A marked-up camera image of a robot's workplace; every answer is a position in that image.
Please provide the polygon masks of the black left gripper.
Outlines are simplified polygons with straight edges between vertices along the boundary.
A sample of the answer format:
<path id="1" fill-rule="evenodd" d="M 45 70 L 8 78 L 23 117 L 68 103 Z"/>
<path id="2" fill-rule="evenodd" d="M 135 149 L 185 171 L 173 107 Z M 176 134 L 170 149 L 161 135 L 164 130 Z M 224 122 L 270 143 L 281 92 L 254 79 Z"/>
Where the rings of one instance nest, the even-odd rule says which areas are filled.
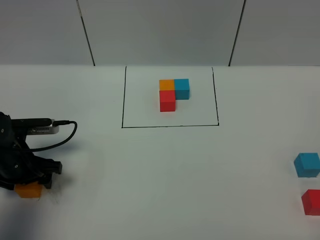
<path id="1" fill-rule="evenodd" d="M 0 187 L 12 191 L 17 184 L 38 181 L 46 189 L 51 189 L 51 174 L 61 175 L 62 163 L 37 158 L 37 167 L 34 163 L 36 156 L 29 152 L 26 144 L 27 132 L 25 127 L 15 127 L 9 115 L 0 114 Z"/>

